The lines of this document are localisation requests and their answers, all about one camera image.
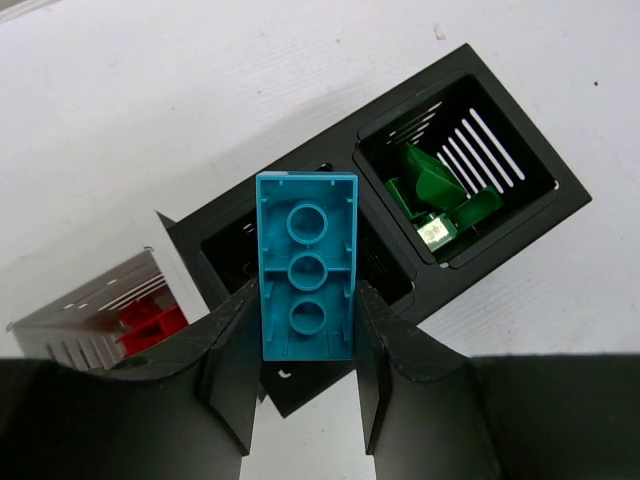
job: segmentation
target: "red object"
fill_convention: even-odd
[[[189,325],[177,305],[163,312],[153,300],[145,299],[123,309],[119,318],[125,325],[133,327],[118,339],[127,352],[125,358],[154,346]]]

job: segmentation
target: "white surface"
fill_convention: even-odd
[[[634,0],[64,0],[5,23],[4,321],[145,245],[183,276],[154,209],[190,213],[469,42],[595,200],[423,328],[466,354],[640,350],[639,22]],[[286,421],[262,405],[242,478],[371,479],[363,448],[351,375]]]

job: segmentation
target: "teal toy brick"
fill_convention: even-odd
[[[358,176],[256,176],[264,360],[353,357]]]

